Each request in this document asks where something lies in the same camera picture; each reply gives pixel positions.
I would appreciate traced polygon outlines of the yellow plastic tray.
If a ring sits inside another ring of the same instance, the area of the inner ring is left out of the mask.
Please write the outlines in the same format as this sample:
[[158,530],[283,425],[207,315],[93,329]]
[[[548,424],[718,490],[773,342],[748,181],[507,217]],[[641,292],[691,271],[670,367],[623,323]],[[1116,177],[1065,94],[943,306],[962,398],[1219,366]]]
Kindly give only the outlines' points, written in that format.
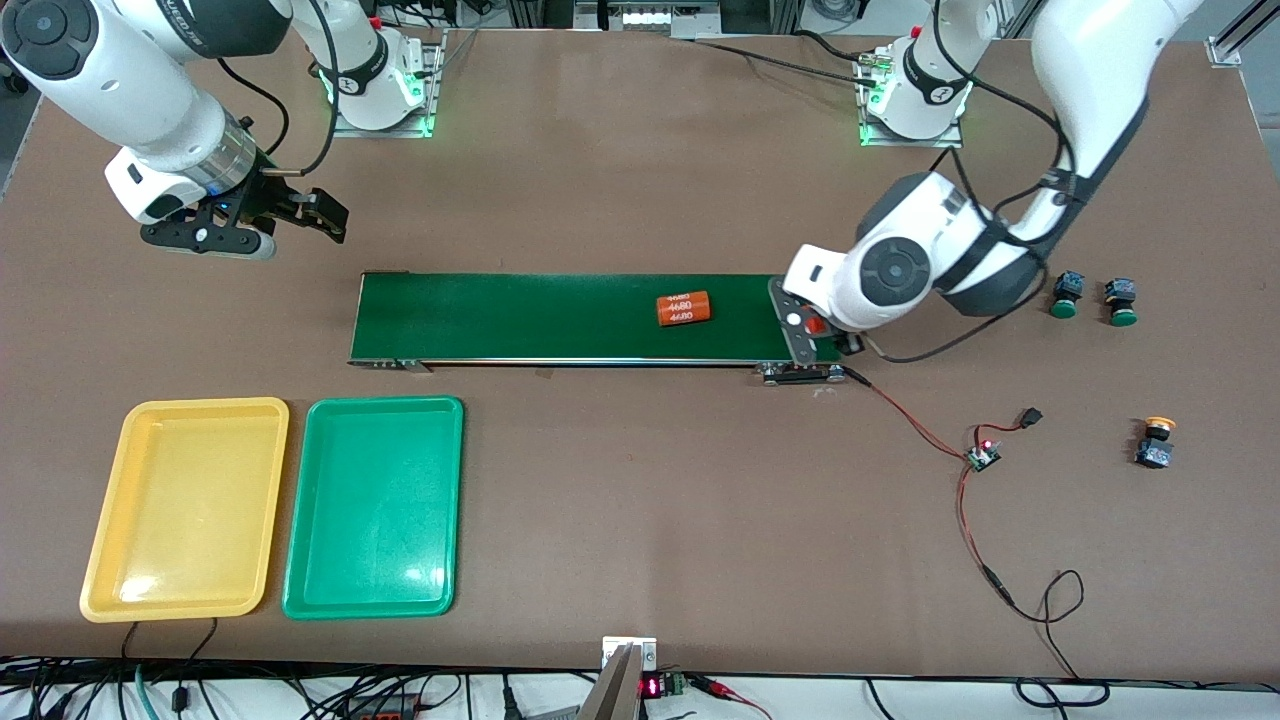
[[147,401],[122,425],[79,593],[91,623],[238,618],[261,602],[291,411]]

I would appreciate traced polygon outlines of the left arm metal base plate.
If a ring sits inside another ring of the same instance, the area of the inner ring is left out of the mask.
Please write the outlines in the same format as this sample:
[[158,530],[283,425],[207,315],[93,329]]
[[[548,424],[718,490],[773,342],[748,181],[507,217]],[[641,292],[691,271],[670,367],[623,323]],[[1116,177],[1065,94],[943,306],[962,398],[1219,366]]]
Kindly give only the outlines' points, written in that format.
[[956,149],[963,145],[960,118],[972,86],[940,87],[941,104],[928,104],[899,69],[902,51],[892,44],[863,53],[852,64],[858,79],[872,86],[856,90],[860,142],[864,146]]

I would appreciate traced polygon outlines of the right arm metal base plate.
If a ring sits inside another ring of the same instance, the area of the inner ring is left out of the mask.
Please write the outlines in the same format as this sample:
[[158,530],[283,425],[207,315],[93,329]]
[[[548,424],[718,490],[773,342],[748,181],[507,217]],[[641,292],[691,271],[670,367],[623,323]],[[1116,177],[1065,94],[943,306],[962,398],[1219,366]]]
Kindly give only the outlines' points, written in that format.
[[421,38],[384,27],[378,31],[387,41],[387,64],[372,77],[362,94],[348,77],[343,85],[340,113],[335,122],[338,138],[429,138],[436,122],[443,70],[451,32],[438,38]]

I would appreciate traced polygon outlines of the red clip lead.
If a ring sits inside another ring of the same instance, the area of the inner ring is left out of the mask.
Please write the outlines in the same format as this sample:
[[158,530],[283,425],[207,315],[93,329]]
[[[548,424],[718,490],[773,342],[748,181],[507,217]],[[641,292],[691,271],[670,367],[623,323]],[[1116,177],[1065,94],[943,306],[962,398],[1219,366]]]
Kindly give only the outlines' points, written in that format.
[[754,711],[758,711],[765,720],[774,720],[773,716],[759,703],[755,703],[754,701],[741,696],[739,692],[733,691],[732,688],[721,682],[713,680],[705,675],[691,674],[691,673],[686,673],[684,676],[686,683],[690,684],[691,688],[700,691],[701,693],[708,694],[712,698],[749,707]]

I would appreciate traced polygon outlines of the white lit background device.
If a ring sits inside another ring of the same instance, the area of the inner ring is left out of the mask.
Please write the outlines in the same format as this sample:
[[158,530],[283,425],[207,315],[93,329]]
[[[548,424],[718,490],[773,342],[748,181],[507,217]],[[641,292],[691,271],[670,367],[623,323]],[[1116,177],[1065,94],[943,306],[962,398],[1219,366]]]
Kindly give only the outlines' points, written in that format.
[[648,32],[672,38],[722,33],[718,0],[573,0],[571,28]]

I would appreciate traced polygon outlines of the yellow push button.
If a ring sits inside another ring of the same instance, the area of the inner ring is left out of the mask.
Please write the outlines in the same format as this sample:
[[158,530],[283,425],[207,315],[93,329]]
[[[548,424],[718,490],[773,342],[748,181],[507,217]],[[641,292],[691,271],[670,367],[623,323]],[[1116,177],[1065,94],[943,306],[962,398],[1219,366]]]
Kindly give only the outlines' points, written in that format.
[[1172,461],[1171,433],[1178,424],[1166,416],[1144,419],[1144,434],[1135,450],[1135,462],[1148,469],[1165,469]]

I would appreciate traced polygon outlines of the green plastic tray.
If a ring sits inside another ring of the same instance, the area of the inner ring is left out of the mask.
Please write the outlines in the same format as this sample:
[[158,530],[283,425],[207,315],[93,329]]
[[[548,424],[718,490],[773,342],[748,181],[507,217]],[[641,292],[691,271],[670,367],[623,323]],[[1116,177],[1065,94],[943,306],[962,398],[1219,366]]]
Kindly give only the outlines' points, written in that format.
[[465,406],[325,398],[306,416],[282,610],[296,621],[436,618],[454,601]]

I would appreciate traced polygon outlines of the green conveyor belt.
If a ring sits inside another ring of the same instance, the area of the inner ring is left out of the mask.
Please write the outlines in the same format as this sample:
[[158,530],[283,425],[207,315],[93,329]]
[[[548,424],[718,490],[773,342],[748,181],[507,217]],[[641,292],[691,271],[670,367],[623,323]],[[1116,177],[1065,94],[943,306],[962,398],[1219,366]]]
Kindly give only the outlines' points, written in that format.
[[[795,366],[762,274],[369,272],[349,350],[355,366],[751,368],[769,386],[837,382],[837,329]],[[709,322],[659,327],[655,300],[704,290]]]

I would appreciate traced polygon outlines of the red power strip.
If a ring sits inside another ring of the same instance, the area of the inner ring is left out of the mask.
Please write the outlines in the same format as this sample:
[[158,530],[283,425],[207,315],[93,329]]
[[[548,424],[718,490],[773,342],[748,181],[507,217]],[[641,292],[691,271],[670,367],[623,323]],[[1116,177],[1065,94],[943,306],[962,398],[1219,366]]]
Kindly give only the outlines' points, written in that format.
[[417,694],[358,694],[347,701],[340,720],[417,720],[425,705]]

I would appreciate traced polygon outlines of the aluminium profile post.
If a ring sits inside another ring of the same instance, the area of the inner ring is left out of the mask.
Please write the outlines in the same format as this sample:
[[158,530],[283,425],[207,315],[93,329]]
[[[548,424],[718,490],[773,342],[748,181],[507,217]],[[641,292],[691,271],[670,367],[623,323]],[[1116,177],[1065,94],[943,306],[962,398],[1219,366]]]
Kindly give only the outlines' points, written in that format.
[[1216,35],[1206,42],[1206,54],[1213,68],[1239,67],[1240,53],[1253,40],[1258,38],[1276,19],[1280,19],[1280,0],[1251,0]]

